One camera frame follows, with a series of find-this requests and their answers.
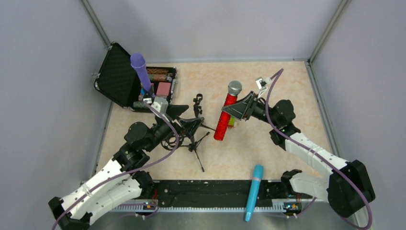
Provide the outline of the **purple microphone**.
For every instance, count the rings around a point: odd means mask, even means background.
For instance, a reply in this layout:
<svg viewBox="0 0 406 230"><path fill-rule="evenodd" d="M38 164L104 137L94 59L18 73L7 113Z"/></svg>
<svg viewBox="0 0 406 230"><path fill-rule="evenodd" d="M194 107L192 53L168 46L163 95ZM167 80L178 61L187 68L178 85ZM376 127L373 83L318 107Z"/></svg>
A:
<svg viewBox="0 0 406 230"><path fill-rule="evenodd" d="M144 59L143 55L141 53L132 54L130 56L130 65L137 73L145 93L154 93L154 89L146 68L146 60Z"/></svg>

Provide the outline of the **black tripod stand with shockmount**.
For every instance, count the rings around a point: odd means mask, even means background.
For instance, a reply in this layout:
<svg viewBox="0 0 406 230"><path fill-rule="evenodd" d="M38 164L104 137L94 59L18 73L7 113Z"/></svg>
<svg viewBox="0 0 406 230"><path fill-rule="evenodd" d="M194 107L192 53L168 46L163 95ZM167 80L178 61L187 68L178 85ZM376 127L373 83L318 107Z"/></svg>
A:
<svg viewBox="0 0 406 230"><path fill-rule="evenodd" d="M178 132L178 135L179 135L178 148L179 148L179 147L185 147L185 148L188 149L189 152L195 153L196 158L197 158L197 160L198 160L198 162L199 162L199 164L200 164L201 170L202 170L202 172L204 173L204 172L205 172L205 169L204 169L203 164L202 164L202 162L201 162L201 160L200 160L200 157L199 157L199 155L198 155L198 153L197 153L197 148L198 148L198 146L200 145L201 141L202 141L206 136L208 136L208 135L210 134L210 132L207 132L203 137L201 137L200 139L196 140L195 135L194 135L193 137L186 137L186 136L183 136L183 135L180 133L180 124L179 124L178 120L177 120L177 123L175 124L175 128L176 128L176 130L177 130L177 132Z"/></svg>

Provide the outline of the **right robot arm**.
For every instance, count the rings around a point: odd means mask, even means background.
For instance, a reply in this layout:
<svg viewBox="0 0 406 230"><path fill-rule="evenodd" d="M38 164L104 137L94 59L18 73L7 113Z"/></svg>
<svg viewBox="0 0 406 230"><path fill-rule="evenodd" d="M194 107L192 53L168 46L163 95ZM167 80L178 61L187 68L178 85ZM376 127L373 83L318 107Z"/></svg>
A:
<svg viewBox="0 0 406 230"><path fill-rule="evenodd" d="M281 181L289 194L301 193L329 203L343 218L348 218L375 200L376 195L366 166L359 160L352 162L335 156L313 143L295 127L294 107L290 100L280 100L270 107L257 99L254 92L234 104L224 106L222 111L238 120L254 117L272 123L270 136L273 143L305 161L322 177L313 177L301 170L283 173Z"/></svg>

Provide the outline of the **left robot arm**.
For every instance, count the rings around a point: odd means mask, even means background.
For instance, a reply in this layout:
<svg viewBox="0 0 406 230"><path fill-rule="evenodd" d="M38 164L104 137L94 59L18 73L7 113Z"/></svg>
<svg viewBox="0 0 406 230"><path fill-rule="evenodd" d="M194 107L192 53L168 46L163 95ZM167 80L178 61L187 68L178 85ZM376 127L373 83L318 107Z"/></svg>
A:
<svg viewBox="0 0 406 230"><path fill-rule="evenodd" d="M48 202L56 219L53 229L88 230L121 204L151 195L154 182L145 169L167 159L185 138L193 139L204 123L199 103L193 106L195 117L189 119L180 117L188 105L169 105L163 113L157 103L148 108L155 115L152 126L131 124L125 143L99 172L72 193Z"/></svg>

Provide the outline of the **black round-base mic stand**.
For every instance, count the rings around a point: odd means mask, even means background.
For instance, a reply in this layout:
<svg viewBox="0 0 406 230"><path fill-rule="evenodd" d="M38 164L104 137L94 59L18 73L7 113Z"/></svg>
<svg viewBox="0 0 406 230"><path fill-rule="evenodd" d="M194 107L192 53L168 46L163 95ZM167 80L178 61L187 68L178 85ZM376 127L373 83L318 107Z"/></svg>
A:
<svg viewBox="0 0 406 230"><path fill-rule="evenodd" d="M156 95L154 93L145 93L142 95L142 99L140 100L144 104L152 105L155 101Z"/></svg>

